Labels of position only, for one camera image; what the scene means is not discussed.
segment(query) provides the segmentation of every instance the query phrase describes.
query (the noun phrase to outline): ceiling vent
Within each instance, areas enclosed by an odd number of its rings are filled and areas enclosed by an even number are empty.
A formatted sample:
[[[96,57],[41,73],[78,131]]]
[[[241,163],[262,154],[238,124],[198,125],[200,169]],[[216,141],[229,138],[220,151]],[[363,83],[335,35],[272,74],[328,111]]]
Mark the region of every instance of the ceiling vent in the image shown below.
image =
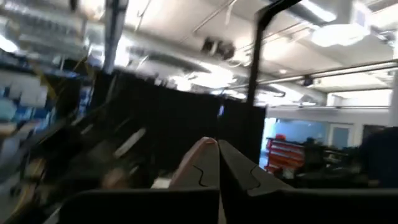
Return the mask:
[[[222,60],[229,60],[234,57],[235,50],[235,46],[230,41],[207,37],[201,51]]]

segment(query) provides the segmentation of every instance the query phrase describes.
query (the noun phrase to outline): white wall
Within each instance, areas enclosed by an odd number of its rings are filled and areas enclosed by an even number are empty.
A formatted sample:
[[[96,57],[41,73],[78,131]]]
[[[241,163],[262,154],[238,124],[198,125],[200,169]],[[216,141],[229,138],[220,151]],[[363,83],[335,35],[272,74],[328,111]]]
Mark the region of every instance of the white wall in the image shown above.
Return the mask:
[[[342,99],[338,106],[389,106],[390,97]]]
[[[392,90],[329,93],[328,106],[389,106]]]

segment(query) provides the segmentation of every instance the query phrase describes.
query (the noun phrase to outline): pipe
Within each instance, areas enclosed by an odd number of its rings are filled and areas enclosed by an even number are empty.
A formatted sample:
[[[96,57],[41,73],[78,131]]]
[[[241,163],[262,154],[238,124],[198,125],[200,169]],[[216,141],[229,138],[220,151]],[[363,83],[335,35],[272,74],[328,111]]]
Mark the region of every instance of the pipe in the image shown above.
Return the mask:
[[[373,72],[376,70],[391,69],[391,68],[397,68],[397,67],[398,67],[398,59],[393,59],[393,60],[386,60],[386,61],[382,61],[382,62],[361,63],[361,64],[351,65],[351,66],[347,66],[347,67],[320,70],[317,72],[304,73],[304,74],[295,75],[292,77],[280,78],[280,79],[275,79],[275,80],[260,80],[260,81],[258,81],[258,84],[268,85],[268,84],[284,83],[284,82],[296,82],[296,81],[304,80],[306,76],[310,76],[311,78],[325,78],[325,77],[333,77],[333,76],[338,76],[338,75],[349,75],[349,74],[361,73],[361,72]],[[234,90],[234,89],[238,89],[238,88],[245,88],[247,86],[249,86],[249,85],[244,84],[244,85],[232,86],[232,87],[229,87],[228,89]]]
[[[259,74],[259,66],[261,61],[261,45],[262,38],[264,36],[263,32],[269,26],[274,16],[278,13],[288,9],[299,3],[301,0],[279,0],[272,3],[265,8],[257,12],[257,27],[256,27],[256,38],[254,40],[254,49],[252,56],[252,64],[250,68],[249,86],[248,86],[248,96],[246,104],[250,108],[254,105],[254,98],[256,95],[257,88],[257,77]]]
[[[103,70],[111,73],[116,59],[119,39],[122,36],[128,0],[106,0],[105,61]]]
[[[199,25],[197,25],[192,31],[191,34],[196,33],[200,28],[202,28],[204,25],[206,25],[212,18],[216,17],[222,10],[226,9],[230,5],[234,4],[236,0],[227,0],[224,4],[222,4],[219,8],[214,10],[208,17],[206,17],[204,20],[202,20]],[[182,40],[180,40],[180,43],[186,41],[189,38],[190,34],[186,35]]]

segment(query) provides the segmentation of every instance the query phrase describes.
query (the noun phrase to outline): cable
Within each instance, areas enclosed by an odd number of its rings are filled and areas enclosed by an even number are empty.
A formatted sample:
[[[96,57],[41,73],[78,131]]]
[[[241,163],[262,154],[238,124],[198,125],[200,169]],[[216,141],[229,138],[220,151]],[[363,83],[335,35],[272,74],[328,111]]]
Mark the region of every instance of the cable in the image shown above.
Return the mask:
[[[235,5],[235,3],[236,3],[237,1],[238,1],[238,0],[234,0],[234,1],[228,6],[228,9],[227,9],[227,11],[226,11],[226,16],[225,16],[225,25],[226,25],[226,26],[228,26],[229,21],[231,20],[232,10],[233,10],[234,5]]]
[[[39,171],[40,166],[42,165],[42,163],[43,163],[43,159],[39,159],[39,161],[37,162],[37,164],[35,166],[35,169],[33,171],[33,174],[32,174],[33,176],[37,174],[37,172]],[[12,214],[15,214],[16,212],[18,212],[18,210],[23,206],[24,201],[25,201],[30,189],[31,188],[24,188],[23,189],[22,196],[19,198],[19,200],[17,202],[17,205],[15,206],[15,208],[12,211]]]
[[[37,65],[32,60],[28,60],[28,63],[32,67],[33,72],[40,78],[40,81],[47,86],[50,97],[56,101],[58,96],[50,82],[46,79],[44,73],[37,68]]]

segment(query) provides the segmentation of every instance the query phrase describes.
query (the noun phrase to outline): black pole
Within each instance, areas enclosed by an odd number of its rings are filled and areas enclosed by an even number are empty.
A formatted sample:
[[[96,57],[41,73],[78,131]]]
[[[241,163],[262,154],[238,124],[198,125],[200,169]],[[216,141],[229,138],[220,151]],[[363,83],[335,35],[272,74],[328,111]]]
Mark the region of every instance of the black pole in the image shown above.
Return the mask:
[[[279,0],[277,2],[271,3],[265,8],[261,9],[257,12],[257,26],[256,26],[256,36],[254,40],[254,50],[252,55],[252,64],[250,69],[250,77],[249,77],[249,87],[248,87],[248,96],[246,100],[246,117],[243,122],[242,129],[242,141],[240,148],[241,150],[245,148],[252,148],[255,144],[252,140],[251,127],[255,122],[253,112],[254,112],[254,99],[256,96],[256,88],[257,88],[257,78],[259,74],[259,64],[261,59],[261,47],[262,47],[262,39],[263,32],[269,26],[274,16],[276,16],[281,11],[288,9],[289,7],[297,4],[301,0]],[[248,158],[253,162],[258,163],[256,161],[259,156],[259,152],[254,152],[253,154],[247,154]]]

